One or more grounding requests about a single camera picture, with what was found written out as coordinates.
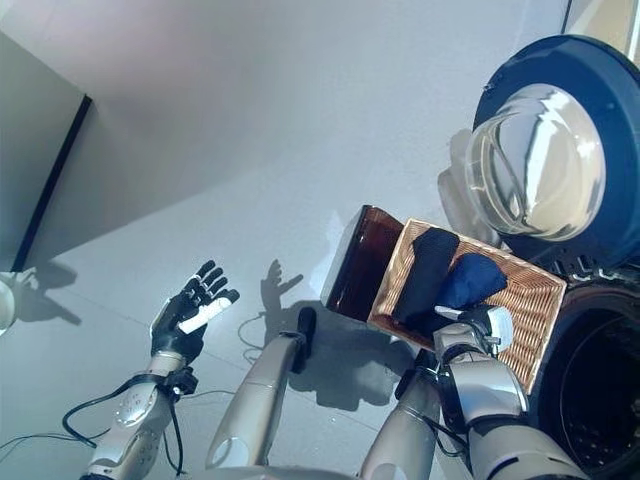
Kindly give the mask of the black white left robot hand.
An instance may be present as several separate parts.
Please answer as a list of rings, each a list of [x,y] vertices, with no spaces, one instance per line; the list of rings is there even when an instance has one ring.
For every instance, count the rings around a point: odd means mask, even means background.
[[[179,355],[191,364],[204,348],[208,323],[239,298],[226,287],[228,279],[214,260],[206,261],[183,288],[169,298],[150,327],[151,355]]]

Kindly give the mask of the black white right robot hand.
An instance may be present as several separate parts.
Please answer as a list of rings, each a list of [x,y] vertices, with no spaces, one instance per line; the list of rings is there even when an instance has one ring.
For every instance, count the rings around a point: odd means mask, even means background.
[[[435,313],[453,323],[471,326],[481,345],[494,356],[506,350],[513,341],[513,319],[506,307],[478,304],[469,310],[437,305]]]

